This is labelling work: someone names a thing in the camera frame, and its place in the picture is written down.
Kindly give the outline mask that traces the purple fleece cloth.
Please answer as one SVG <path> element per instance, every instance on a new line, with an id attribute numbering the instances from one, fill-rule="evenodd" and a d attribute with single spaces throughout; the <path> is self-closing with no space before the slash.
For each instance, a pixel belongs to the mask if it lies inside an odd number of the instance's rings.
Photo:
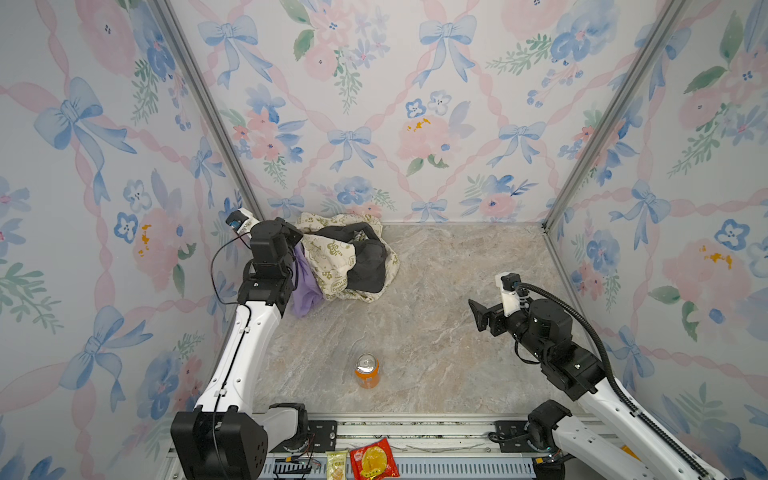
<path id="1" fill-rule="evenodd" d="M 301 243 L 294 247 L 294 256 L 293 313 L 297 317 L 305 317 L 313 308 L 322 304 L 324 296 Z"/>

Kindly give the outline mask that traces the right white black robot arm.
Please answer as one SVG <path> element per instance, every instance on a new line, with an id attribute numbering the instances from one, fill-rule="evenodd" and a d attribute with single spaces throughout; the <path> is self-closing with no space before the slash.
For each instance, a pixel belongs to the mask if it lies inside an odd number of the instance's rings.
<path id="1" fill-rule="evenodd" d="M 613 373 L 604 345 L 573 307 L 546 291 L 537 299 L 504 292 L 501 303 L 468 305 L 479 331 L 508 334 L 529 353 L 547 381 L 596 416 L 622 442 L 617 447 L 566 407 L 548 400 L 528 416 L 526 437 L 536 449 L 570 455 L 607 479 L 723 479 L 642 409 Z"/>

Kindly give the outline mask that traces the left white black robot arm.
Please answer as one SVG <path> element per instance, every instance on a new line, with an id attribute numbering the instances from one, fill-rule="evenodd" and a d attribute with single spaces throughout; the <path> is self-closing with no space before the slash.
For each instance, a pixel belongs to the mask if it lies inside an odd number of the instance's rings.
<path id="1" fill-rule="evenodd" d="M 252 259 L 212 378 L 194 408 L 176 414 L 170 427 L 187 479 L 256 479 L 269 453 L 282 444 L 301 446 L 309 432 L 302 404 L 277 404 L 262 414 L 252 409 L 269 342 L 296 287 L 302 234 L 281 218 L 260 221 L 246 209 L 225 222 L 247 242 Z"/>

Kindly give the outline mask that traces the cream green-print cloth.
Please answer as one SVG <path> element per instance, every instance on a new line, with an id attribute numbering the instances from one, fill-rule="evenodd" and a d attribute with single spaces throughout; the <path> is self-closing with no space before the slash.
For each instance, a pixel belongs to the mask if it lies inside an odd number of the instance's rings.
<path id="1" fill-rule="evenodd" d="M 358 222 L 370 224 L 388 251 L 386 260 L 386 282 L 380 293 L 365 293 L 347 290 L 346 273 L 354 265 L 354 248 L 341 242 L 320 237 L 316 232 L 328 226 L 344 226 Z M 333 217 L 304 212 L 296 223 L 302 232 L 302 246 L 310 262 L 312 272 L 327 300 L 359 300 L 371 303 L 378 300 L 392 284 L 399 272 L 400 260 L 392 247 L 383 239 L 383 225 L 374 216 L 364 214 L 339 214 Z"/>

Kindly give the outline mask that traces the dark grey denim garment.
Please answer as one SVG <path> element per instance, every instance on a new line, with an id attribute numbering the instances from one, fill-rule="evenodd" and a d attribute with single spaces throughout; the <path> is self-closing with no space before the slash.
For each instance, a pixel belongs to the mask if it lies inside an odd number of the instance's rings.
<path id="1" fill-rule="evenodd" d="M 354 248 L 354 265 L 346 273 L 347 290 L 380 293 L 384 289 L 388 251 L 370 224 L 328 226 L 316 235 Z"/>

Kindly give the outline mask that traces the orange drink can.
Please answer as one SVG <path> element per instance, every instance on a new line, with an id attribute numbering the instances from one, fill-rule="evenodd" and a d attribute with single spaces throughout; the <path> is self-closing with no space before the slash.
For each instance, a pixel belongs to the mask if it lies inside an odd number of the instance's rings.
<path id="1" fill-rule="evenodd" d="M 361 355 L 355 366 L 355 377 L 362 388 L 375 388 L 380 381 L 380 363 L 371 354 Z"/>

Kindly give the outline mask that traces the red snack packet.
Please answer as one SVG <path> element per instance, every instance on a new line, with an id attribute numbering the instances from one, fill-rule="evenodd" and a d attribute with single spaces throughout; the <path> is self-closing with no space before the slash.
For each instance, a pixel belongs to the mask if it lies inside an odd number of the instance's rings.
<path id="1" fill-rule="evenodd" d="M 349 458 L 355 480 L 400 477 L 400 472 L 387 438 L 382 438 L 373 444 L 350 451 Z"/>

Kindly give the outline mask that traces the small green snack packet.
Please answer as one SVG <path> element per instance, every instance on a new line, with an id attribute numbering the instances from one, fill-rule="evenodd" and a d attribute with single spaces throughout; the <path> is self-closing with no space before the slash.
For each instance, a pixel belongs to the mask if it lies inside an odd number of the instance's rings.
<path id="1" fill-rule="evenodd" d="M 347 451 L 334 451 L 326 453 L 326 479 L 345 480 L 347 468 Z"/>

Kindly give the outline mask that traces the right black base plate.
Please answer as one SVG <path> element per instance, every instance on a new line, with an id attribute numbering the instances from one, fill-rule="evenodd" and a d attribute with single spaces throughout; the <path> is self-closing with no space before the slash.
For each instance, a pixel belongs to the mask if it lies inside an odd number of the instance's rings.
<path id="1" fill-rule="evenodd" d="M 551 456 L 563 447 L 566 452 L 570 452 L 569 445 L 574 444 L 578 436 L 575 432 L 567 432 L 564 426 L 550 426 L 528 420 L 501 420 L 494 423 L 494 429 L 487 434 L 487 439 L 497 444 L 502 453 Z"/>

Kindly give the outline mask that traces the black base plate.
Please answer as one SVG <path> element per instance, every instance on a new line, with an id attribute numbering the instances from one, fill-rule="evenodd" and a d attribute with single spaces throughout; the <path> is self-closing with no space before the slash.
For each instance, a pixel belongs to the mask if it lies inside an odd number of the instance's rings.
<path id="1" fill-rule="evenodd" d="M 304 430 L 300 431 L 294 438 L 281 442 L 271 452 L 284 455 L 299 455 L 309 451 L 326 453 L 336 450 L 337 439 L 337 421 L 310 420 Z"/>
<path id="2" fill-rule="evenodd" d="M 566 452 L 570 452 L 569 445 L 574 444 L 578 436 L 575 432 L 567 432 L 564 426 L 550 426 L 528 420 L 501 420 L 494 423 L 494 429 L 487 434 L 487 439 L 497 444 L 502 453 L 551 456 L 563 447 Z"/>

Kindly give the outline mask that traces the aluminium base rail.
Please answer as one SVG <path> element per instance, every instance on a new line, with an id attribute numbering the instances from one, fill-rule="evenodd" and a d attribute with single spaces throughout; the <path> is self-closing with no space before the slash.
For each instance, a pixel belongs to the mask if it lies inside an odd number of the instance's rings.
<path id="1" fill-rule="evenodd" d="M 623 448 L 596 417 L 574 415 L 566 425 L 578 439 L 570 452 L 544 456 L 502 453 L 487 439 L 494 423 L 524 420 L 493 415 L 315 415 L 338 422 L 335 451 L 352 451 L 387 438 L 403 479 L 652 479 L 654 473 Z M 326 453 L 298 459 L 270 453 L 263 479 L 323 479 Z"/>

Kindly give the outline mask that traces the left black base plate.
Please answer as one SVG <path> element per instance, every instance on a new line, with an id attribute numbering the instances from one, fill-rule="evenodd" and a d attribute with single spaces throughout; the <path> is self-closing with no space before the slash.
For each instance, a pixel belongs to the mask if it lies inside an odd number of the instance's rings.
<path id="1" fill-rule="evenodd" d="M 309 451 L 326 453 L 336 450 L 337 439 L 337 421 L 310 420 L 304 430 L 300 431 L 294 438 L 281 442 L 271 452 L 284 455 L 299 455 Z"/>

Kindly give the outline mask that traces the left aluminium corner post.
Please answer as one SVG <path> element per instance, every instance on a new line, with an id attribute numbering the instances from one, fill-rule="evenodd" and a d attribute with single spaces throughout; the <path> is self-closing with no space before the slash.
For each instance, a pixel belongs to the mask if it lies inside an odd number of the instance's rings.
<path id="1" fill-rule="evenodd" d="M 149 0 L 148 5 L 187 79 L 191 95 L 202 113 L 204 122 L 210 128 L 214 142 L 223 155 L 224 163 L 232 175 L 235 186 L 243 196 L 244 205 L 258 220 L 264 220 L 265 216 L 248 181 L 246 170 L 234 151 L 232 140 L 225 132 L 223 120 L 205 83 L 202 70 L 194 57 L 172 3 L 166 0 Z"/>

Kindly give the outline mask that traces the aluminium corner post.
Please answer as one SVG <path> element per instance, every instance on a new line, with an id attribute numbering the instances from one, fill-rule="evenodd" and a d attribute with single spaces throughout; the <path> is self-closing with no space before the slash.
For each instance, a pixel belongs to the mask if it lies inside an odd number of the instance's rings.
<path id="1" fill-rule="evenodd" d="M 568 207 L 569 201 L 576 193 L 583 177 L 591 169 L 595 158 L 607 142 L 609 135 L 620 121 L 625 110 L 632 102 L 638 86 L 647 74 L 652 70 L 656 58 L 660 55 L 664 46 L 680 22 L 681 15 L 685 12 L 689 2 L 684 0 L 665 1 L 655 23 L 646 37 L 646 43 L 633 59 L 627 76 L 617 88 L 604 111 L 601 122 L 598 124 L 592 140 L 587 143 L 582 157 L 575 163 L 575 167 L 567 177 L 563 189 L 556 196 L 554 206 L 549 210 L 541 226 L 546 234 L 555 230 L 556 224 Z"/>
<path id="2" fill-rule="evenodd" d="M 214 142 L 223 155 L 224 163 L 232 175 L 235 186 L 243 196 L 244 205 L 258 220 L 264 220 L 265 216 L 248 181 L 246 170 L 234 151 L 232 140 L 225 132 L 223 120 L 205 83 L 202 70 L 194 57 L 172 3 L 166 0 L 149 0 L 148 5 L 187 79 L 191 95 L 202 113 L 204 122 L 210 128 Z"/>

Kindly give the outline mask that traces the right aluminium corner post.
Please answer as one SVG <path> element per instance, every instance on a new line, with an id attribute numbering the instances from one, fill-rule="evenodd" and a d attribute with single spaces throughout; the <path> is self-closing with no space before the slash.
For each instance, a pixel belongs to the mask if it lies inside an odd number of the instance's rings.
<path id="1" fill-rule="evenodd" d="M 563 189 L 556 196 L 554 206 L 549 210 L 541 226 L 546 234 L 555 230 L 556 224 L 568 207 L 569 201 L 576 193 L 583 177 L 591 169 L 595 158 L 607 142 L 609 135 L 620 121 L 625 110 L 632 102 L 638 86 L 647 74 L 652 70 L 656 58 L 660 55 L 664 46 L 680 22 L 681 15 L 685 12 L 689 2 L 684 0 L 665 1 L 655 23 L 646 37 L 646 43 L 633 59 L 627 76 L 617 88 L 604 111 L 601 122 L 598 124 L 592 140 L 587 143 L 582 157 L 575 163 L 575 167 L 567 177 Z"/>

